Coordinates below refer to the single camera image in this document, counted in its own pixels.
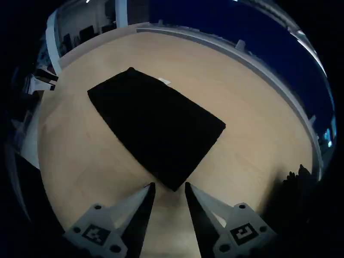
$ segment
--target white pillar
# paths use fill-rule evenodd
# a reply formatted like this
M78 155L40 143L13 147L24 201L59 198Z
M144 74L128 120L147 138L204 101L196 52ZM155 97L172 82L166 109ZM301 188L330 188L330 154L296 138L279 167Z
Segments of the white pillar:
M58 76L58 74L61 73L61 67L58 63L60 55L58 54L58 46L56 45L55 38L56 14L57 9L49 16L48 21L46 22L46 46L48 48L48 54L52 63L52 67Z
M128 26L128 14L126 2L127 0L114 0L116 9L116 24L117 28Z

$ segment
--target wall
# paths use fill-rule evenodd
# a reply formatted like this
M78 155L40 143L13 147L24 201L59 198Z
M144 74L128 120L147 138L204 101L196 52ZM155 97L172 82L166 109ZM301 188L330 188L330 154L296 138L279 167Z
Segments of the wall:
M101 27L110 23L105 15L106 2L107 0L90 0L86 3L86 0L83 0L64 5L58 15L60 40L69 33L75 46L74 38L79 36L80 30L91 25L95 33L101 34Z

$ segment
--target dark blue wall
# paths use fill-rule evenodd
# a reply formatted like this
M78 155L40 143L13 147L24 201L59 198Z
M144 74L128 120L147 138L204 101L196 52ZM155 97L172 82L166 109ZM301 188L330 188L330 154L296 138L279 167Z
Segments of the dark blue wall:
M232 0L150 0L150 22L180 25L216 34L262 59L301 100L314 129L330 125L332 104L321 70L312 55L284 27L260 11Z

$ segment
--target black towel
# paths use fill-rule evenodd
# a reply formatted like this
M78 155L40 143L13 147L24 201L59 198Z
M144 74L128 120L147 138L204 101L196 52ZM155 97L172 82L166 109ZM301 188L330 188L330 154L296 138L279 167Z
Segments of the black towel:
M95 86L88 95L135 159L174 191L226 127L176 90L134 68Z

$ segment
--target wooden table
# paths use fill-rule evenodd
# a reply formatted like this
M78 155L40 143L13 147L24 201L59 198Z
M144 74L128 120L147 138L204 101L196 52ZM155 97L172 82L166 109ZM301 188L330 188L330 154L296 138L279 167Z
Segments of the wooden table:
M94 203L111 206L157 180L123 147L87 90L129 67L171 81L170 87L227 125L188 181L230 204L264 208L275 180L312 149L299 119L258 75L228 56L174 36L143 32L82 56L44 94L39 162L46 193L64 229ZM184 194L157 183L142 257L199 257Z

